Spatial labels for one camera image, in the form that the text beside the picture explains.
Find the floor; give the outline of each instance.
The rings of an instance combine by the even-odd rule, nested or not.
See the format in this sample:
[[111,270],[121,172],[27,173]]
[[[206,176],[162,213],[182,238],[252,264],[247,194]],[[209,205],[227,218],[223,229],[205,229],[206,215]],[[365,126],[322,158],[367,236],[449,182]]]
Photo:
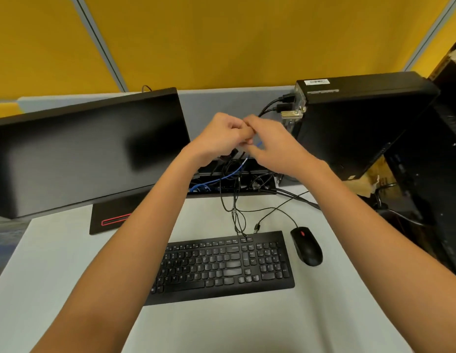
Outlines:
[[0,221],[0,275],[29,223],[30,221]]

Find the red accent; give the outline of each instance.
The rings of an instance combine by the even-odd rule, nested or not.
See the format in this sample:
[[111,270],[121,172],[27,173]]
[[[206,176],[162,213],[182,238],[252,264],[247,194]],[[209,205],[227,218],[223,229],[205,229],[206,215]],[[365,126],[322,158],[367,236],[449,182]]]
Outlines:
[[119,222],[123,222],[125,220],[128,219],[128,217],[130,216],[130,214],[124,214],[124,215],[119,215],[119,216],[116,216],[116,217],[113,217],[113,218],[109,218],[109,219],[104,219],[103,221],[101,221],[101,226],[105,226],[105,225],[111,225],[111,224],[114,224],[114,223],[119,223]]

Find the space bar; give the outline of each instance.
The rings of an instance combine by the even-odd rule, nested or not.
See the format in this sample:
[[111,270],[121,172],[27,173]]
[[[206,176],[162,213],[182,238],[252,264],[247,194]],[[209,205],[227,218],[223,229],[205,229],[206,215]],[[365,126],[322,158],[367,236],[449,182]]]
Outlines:
[[181,284],[167,285],[165,287],[165,291],[166,292],[184,291],[184,290],[192,290],[192,289],[201,289],[203,287],[205,287],[205,281],[184,282]]

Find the desk surface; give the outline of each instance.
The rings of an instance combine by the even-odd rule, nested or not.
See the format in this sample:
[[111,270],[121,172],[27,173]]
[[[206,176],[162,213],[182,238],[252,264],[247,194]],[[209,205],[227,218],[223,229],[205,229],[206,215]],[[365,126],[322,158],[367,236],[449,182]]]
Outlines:
[[[304,191],[303,186],[290,189]],[[244,210],[272,207],[275,195],[240,197]],[[311,229],[324,253],[302,263],[293,223],[272,213],[261,231],[282,230],[294,289],[143,307],[124,352],[411,352],[375,302],[322,213],[290,201],[283,210]],[[0,352],[28,352],[113,231],[90,236],[91,206],[33,219],[0,277]],[[262,212],[246,213],[251,231]],[[184,203],[171,241],[233,235],[219,198]]]

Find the person's right arm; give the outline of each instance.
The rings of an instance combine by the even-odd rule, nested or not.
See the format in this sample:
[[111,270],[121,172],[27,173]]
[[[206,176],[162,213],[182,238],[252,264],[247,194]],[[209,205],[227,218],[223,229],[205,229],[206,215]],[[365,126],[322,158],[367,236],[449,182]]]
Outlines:
[[244,147],[260,165],[310,190],[355,269],[417,353],[456,352],[456,276],[353,194],[279,122],[244,120],[265,149]]

